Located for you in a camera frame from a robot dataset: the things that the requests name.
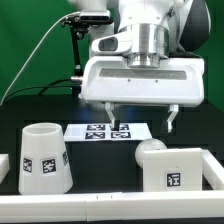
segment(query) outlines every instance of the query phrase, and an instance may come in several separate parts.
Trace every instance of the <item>black table surface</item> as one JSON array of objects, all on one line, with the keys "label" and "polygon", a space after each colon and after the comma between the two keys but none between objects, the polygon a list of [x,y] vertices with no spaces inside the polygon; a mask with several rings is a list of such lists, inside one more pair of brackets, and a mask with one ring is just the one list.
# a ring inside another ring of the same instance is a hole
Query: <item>black table surface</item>
[{"label": "black table surface", "polygon": [[[115,116],[122,123],[147,123],[153,138],[168,148],[201,147],[224,162],[224,113],[208,102],[180,108],[171,134],[161,132],[166,107],[121,106]],[[10,171],[0,195],[18,195],[22,129],[33,123],[54,122],[65,131],[68,124],[109,123],[105,110],[80,103],[69,95],[18,96],[0,108],[0,153],[9,154]],[[142,170],[135,161],[140,141],[66,143],[74,185],[68,193],[141,192]],[[207,181],[203,189],[210,190]],[[168,219],[107,221],[103,223],[224,223],[224,219]]]}]

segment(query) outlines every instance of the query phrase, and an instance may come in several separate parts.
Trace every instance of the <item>green wall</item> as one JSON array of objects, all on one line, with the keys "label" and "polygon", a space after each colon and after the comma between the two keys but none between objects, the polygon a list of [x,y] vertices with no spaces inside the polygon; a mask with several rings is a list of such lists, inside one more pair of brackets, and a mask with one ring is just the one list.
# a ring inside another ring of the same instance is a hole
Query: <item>green wall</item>
[{"label": "green wall", "polygon": [[[224,1],[206,2],[211,13],[212,31],[209,40],[196,53],[208,64],[204,76],[206,98],[224,111]],[[66,0],[0,0],[0,97],[48,28],[72,11]],[[87,39],[80,43],[80,53],[84,67],[88,59]],[[73,67],[69,28],[58,26],[38,50],[13,90],[69,78]],[[37,90],[22,94],[35,93]],[[53,93],[70,91],[54,90]]]}]

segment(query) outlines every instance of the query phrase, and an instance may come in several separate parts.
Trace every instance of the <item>white mug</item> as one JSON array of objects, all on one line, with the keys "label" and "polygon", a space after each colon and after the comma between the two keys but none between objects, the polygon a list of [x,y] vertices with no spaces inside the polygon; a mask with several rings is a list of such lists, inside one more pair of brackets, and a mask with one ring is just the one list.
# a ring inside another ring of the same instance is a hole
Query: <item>white mug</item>
[{"label": "white mug", "polygon": [[38,123],[22,132],[19,192],[24,195],[63,194],[73,185],[62,128]]}]

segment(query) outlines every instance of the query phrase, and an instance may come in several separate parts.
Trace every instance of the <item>black cable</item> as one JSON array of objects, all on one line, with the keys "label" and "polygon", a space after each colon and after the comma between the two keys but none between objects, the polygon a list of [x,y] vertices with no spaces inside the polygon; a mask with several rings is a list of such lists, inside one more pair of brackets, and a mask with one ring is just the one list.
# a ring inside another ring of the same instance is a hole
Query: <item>black cable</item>
[{"label": "black cable", "polygon": [[43,93],[44,93],[45,91],[47,91],[51,86],[55,86],[55,85],[57,85],[57,84],[59,84],[59,83],[62,83],[62,82],[69,82],[69,81],[71,81],[71,79],[58,79],[58,80],[56,80],[56,81],[50,83],[50,84],[47,85],[46,87],[44,87],[44,88],[38,93],[38,95],[39,95],[39,96],[43,95]]},{"label": "black cable", "polygon": [[[78,86],[78,85],[68,85],[68,86],[48,86],[48,89],[49,89],[49,88],[74,88],[74,87],[80,87],[80,86]],[[5,98],[5,100],[3,101],[2,105],[3,105],[4,103],[6,103],[6,102],[8,101],[8,99],[9,99],[11,96],[13,96],[13,95],[15,95],[15,94],[17,94],[17,93],[19,93],[19,92],[26,91],[26,90],[33,90],[33,89],[43,89],[43,88],[46,88],[46,86],[33,86],[33,87],[27,87],[27,88],[23,88],[23,89],[16,90],[16,91],[10,93],[10,94]]]}]

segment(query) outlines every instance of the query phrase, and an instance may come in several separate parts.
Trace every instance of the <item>white box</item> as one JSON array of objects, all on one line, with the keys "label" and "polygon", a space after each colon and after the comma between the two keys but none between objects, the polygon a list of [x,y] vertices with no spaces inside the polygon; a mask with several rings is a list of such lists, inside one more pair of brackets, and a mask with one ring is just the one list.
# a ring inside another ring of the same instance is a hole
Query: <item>white box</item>
[{"label": "white box", "polygon": [[9,155],[0,154],[0,184],[9,172]]},{"label": "white box", "polygon": [[147,152],[143,161],[144,192],[202,190],[202,150]]}]

